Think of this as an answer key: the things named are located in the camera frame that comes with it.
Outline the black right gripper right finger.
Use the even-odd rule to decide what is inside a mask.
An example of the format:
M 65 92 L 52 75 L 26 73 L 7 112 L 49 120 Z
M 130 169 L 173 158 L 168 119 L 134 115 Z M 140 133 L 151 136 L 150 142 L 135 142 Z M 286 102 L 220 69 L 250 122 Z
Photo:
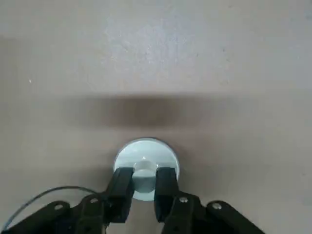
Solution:
M 182 192 L 174 168 L 156 171 L 155 214 L 163 234 L 262 234 L 259 227 L 229 203 L 202 205 L 198 196 Z

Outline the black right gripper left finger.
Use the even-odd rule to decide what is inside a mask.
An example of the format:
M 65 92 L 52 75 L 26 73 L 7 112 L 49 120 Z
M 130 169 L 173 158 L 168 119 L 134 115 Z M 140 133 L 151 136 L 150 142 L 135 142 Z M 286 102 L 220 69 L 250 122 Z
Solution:
M 57 200 L 32 213 L 19 223 L 10 226 L 13 219 L 28 205 L 17 210 L 4 226 L 6 234 L 100 234 L 110 223 L 127 220 L 134 183 L 134 169 L 116 169 L 107 189 L 101 193 L 89 192 L 78 205 L 72 207 L 66 201 Z

